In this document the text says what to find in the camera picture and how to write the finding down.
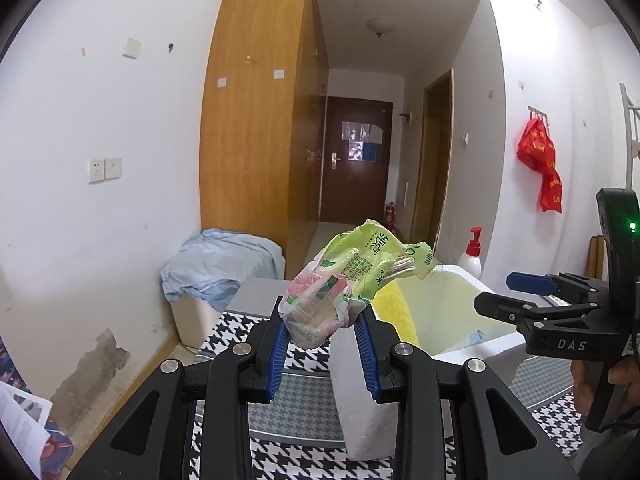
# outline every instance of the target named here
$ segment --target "light switch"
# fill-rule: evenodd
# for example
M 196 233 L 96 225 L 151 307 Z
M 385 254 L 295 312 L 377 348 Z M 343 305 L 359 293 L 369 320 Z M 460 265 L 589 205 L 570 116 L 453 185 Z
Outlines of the light switch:
M 122 176 L 122 158 L 120 156 L 116 158 L 104 159 L 104 179 L 111 180 L 114 178 L 120 178 Z
M 124 47 L 124 57 L 129 59 L 136 59 L 140 55 L 140 46 L 142 44 L 138 40 L 133 38 L 127 38 L 127 45 Z
M 88 165 L 89 184 L 93 182 L 102 182 L 104 180 L 104 159 L 92 158 Z

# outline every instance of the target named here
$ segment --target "green plastic bag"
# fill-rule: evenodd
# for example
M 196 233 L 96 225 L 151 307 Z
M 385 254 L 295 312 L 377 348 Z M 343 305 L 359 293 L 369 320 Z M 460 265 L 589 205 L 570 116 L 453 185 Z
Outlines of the green plastic bag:
M 278 306 L 295 345 L 319 347 L 351 326 L 379 288 L 415 275 L 423 279 L 436 260 L 424 242 L 404 245 L 373 220 L 335 236 L 296 276 Z

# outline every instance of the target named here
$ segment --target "blue gripper pad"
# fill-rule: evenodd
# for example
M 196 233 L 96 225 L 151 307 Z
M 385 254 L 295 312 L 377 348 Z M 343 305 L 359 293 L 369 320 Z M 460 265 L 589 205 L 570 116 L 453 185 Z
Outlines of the blue gripper pad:
M 280 321 L 276 339 L 271 348 L 269 357 L 269 378 L 267 380 L 267 394 L 270 400 L 273 400 L 276 392 L 280 389 L 282 381 L 282 370 L 284 369 L 284 361 L 287 357 L 287 348 L 289 347 L 289 332 L 284 323 Z
M 512 272 L 507 276 L 507 286 L 510 290 L 519 290 L 538 296 L 549 296 L 558 291 L 558 286 L 551 278 L 524 272 Z
M 353 327 L 356 333 L 356 341 L 358 342 L 364 382 L 367 385 L 367 390 L 370 391 L 373 400 L 378 400 L 378 397 L 380 396 L 378 361 L 376 360 L 376 353 L 373 349 L 371 335 L 369 334 L 369 329 L 367 328 L 367 322 L 365 321 L 363 312 L 358 315 Z

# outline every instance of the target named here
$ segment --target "metal rack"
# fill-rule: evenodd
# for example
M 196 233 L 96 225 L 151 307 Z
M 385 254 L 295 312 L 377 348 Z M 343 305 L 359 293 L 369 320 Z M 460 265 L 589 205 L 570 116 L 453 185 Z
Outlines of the metal rack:
M 527 108 L 529 109 L 529 112 L 533 112 L 541 117 L 544 117 L 546 120 L 548 120 L 549 116 L 544 112 L 541 112 L 540 110 L 538 110 L 537 108 L 534 108 L 533 106 L 527 106 Z
M 626 182 L 625 187 L 631 189 L 632 177 L 634 172 L 634 159 L 640 151 L 640 143 L 638 143 L 638 121 L 640 120 L 640 107 L 626 94 L 624 83 L 620 83 L 620 93 L 622 94 L 622 105 L 625 110 L 625 129 L 626 129 Z

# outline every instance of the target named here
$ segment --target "human hand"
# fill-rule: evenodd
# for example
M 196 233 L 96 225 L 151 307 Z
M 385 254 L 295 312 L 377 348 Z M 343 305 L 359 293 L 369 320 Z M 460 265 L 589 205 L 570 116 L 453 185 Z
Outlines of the human hand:
M 593 404 L 593 388 L 586 382 L 587 367 L 584 361 L 572 361 L 571 375 L 574 377 L 574 407 L 581 415 L 588 415 Z M 640 406 L 640 370 L 633 356 L 626 356 L 611 370 L 609 383 L 626 387 L 625 400 L 620 413 Z

